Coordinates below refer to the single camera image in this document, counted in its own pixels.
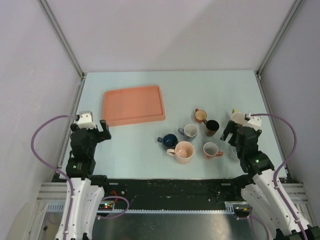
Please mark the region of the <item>yellow faceted mug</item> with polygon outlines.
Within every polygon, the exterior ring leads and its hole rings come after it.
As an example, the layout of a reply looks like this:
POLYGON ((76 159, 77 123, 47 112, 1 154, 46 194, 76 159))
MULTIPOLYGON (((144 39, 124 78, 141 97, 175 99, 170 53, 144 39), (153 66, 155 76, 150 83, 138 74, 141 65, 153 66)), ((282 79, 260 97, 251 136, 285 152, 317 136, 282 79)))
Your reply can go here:
POLYGON ((237 108, 232 110, 231 118, 233 122, 239 125, 245 125, 247 123, 246 115, 243 112, 238 111, 237 108))

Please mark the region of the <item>brown mug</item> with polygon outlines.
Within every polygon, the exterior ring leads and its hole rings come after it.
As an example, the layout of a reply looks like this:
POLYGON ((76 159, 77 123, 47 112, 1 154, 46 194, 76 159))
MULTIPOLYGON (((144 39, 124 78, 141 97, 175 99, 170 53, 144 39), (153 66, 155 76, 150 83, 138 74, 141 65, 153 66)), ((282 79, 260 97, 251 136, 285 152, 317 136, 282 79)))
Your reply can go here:
POLYGON ((212 137, 216 134, 216 132, 219 130, 220 125, 217 121, 215 120, 204 120, 203 121, 204 125, 205 125, 205 134, 208 137, 212 137))

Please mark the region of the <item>clear glass mug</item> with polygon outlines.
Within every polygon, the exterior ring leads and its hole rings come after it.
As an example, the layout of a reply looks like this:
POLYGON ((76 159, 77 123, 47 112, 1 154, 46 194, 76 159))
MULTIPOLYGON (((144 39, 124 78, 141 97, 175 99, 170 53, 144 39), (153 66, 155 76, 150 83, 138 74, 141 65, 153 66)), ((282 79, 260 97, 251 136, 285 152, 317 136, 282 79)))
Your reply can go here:
POLYGON ((230 151, 229 151, 229 159, 231 161, 239 161, 238 155, 237 155, 237 150, 234 146, 230 147, 230 151))

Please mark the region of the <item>small pink mug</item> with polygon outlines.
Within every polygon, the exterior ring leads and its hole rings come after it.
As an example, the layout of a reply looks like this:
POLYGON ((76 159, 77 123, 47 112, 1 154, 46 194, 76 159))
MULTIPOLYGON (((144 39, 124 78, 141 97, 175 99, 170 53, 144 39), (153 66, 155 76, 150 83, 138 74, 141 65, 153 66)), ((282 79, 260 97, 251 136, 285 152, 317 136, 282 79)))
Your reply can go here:
POLYGON ((206 142, 202 147, 202 155, 205 159, 222 157, 224 153, 219 151, 218 146, 213 142, 206 142))

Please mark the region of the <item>orange mug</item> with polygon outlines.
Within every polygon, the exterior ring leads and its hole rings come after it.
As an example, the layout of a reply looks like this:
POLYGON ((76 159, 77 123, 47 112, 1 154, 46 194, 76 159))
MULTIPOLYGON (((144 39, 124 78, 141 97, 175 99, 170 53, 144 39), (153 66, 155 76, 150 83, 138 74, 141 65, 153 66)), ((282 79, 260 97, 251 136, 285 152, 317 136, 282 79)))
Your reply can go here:
POLYGON ((207 113, 204 110, 196 108, 194 118, 197 123, 201 124, 207 118, 207 113))

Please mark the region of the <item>grey blue mug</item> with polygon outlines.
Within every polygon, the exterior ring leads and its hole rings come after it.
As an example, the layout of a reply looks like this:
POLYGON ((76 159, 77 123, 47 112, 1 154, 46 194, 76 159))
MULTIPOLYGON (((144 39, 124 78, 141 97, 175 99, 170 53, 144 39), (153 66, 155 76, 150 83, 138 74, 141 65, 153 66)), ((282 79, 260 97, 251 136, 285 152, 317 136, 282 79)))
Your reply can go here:
POLYGON ((192 142, 198 135, 198 128, 194 124, 187 124, 184 128, 178 128, 177 131, 188 142, 192 142))

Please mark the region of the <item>large peach mug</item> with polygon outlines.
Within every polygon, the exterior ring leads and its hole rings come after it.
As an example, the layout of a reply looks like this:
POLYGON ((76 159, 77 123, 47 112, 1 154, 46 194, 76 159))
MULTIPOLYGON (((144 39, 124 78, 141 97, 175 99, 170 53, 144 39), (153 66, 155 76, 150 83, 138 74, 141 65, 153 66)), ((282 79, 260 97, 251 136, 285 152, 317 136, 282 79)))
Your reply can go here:
POLYGON ((195 153, 194 147, 190 142, 181 141, 174 149, 167 149, 166 153, 175 158, 180 164, 188 164, 195 153))

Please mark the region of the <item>dark blue mug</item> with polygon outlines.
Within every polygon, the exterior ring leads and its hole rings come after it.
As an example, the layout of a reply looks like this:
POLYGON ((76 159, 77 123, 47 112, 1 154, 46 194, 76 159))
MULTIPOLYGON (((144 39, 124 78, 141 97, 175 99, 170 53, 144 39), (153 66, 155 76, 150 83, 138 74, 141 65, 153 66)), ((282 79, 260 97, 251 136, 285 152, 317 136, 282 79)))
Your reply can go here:
POLYGON ((176 145, 179 143, 179 140, 176 135, 168 133, 164 137, 158 137, 157 142, 161 143, 162 148, 166 151, 168 149, 175 149, 176 145))

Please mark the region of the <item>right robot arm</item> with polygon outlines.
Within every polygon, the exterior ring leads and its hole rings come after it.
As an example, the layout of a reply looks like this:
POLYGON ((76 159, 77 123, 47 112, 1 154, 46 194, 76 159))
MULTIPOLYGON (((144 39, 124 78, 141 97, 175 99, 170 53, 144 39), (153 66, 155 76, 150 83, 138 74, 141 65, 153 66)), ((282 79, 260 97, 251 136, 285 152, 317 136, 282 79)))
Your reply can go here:
POLYGON ((258 126, 241 125, 229 120, 221 140, 227 140, 236 149, 244 175, 241 183, 231 187, 232 197, 245 200, 253 207, 273 240, 318 240, 319 226, 312 226, 296 208, 275 176, 275 167, 269 157, 259 150, 258 139, 262 131, 258 126))

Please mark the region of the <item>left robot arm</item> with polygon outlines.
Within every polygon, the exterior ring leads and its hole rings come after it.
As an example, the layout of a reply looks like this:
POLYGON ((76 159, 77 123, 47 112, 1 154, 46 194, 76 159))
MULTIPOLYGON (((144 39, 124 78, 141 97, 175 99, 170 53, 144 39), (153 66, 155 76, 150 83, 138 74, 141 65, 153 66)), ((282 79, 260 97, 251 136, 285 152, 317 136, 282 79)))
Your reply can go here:
POLYGON ((91 240, 101 200, 111 194, 106 175, 93 175, 98 143, 111 139, 109 126, 101 120, 102 131, 93 122, 73 123, 66 166, 67 195, 56 240, 91 240))

